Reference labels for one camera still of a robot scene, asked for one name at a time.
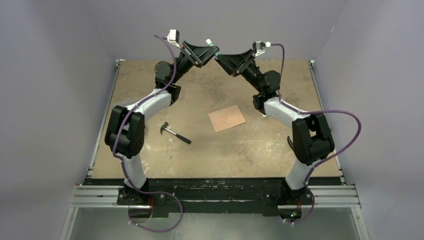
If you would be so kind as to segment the green white glue stick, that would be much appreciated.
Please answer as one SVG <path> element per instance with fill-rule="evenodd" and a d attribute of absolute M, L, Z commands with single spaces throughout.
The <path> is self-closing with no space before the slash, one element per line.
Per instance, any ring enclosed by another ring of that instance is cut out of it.
<path fill-rule="evenodd" d="M 212 40 L 211 40 L 210 38 L 206 39 L 206 40 L 205 40 L 205 42 L 206 42 L 206 44 L 207 44 L 209 47 L 213 47 L 213 46 L 214 46 L 214 44 L 213 44 L 213 42 L 212 42 Z M 219 55 L 219 51 L 217 51 L 217 52 L 215 52 L 215 53 L 214 53 L 214 56 L 215 56 L 215 57 L 217 57 L 218 55 Z"/>

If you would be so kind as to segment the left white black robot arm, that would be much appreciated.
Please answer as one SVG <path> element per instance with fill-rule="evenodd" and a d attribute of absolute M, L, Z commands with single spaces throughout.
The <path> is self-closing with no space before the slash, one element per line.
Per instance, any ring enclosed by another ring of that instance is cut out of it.
<path fill-rule="evenodd" d="M 128 106 L 115 106 L 105 133 L 105 144 L 118 159 L 124 173 L 124 184 L 131 188 L 129 197 L 138 205 L 146 203 L 150 191 L 142 167 L 140 152 L 145 142 L 146 122 L 179 98 L 181 87 L 176 82 L 192 67 L 202 68 L 220 50 L 218 46 L 179 45 L 173 62 L 160 61 L 154 67 L 155 88 L 146 97 Z"/>

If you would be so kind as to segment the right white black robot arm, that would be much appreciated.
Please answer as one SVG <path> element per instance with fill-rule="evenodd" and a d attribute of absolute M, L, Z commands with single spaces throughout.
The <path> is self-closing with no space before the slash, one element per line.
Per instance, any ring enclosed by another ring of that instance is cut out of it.
<path fill-rule="evenodd" d="M 281 74 L 275 70 L 265 73 L 256 65 L 252 50 L 240 54 L 218 54 L 217 63 L 232 77 L 242 76 L 254 89 L 254 108 L 273 117 L 292 130 L 291 142 L 296 160 L 285 178 L 280 196 L 288 204 L 300 198 L 310 178 L 310 171 L 319 160 L 334 151 L 335 144 L 323 113 L 304 113 L 279 96 Z"/>

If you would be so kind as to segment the brown envelope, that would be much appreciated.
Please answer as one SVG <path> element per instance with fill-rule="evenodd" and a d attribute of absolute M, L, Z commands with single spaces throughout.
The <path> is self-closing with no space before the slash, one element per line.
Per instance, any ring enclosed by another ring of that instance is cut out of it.
<path fill-rule="evenodd" d="M 208 116 L 216 133 L 246 123 L 238 105 L 210 112 Z"/>

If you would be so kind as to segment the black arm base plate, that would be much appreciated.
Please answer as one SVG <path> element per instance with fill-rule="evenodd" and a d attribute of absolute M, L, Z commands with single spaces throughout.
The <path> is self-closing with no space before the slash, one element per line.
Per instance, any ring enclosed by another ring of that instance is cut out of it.
<path fill-rule="evenodd" d="M 300 218 L 312 202 L 309 190 L 290 190 L 283 177 L 149 178 L 141 192 L 123 185 L 117 197 L 118 205 L 145 206 L 154 218 L 180 212 Z"/>

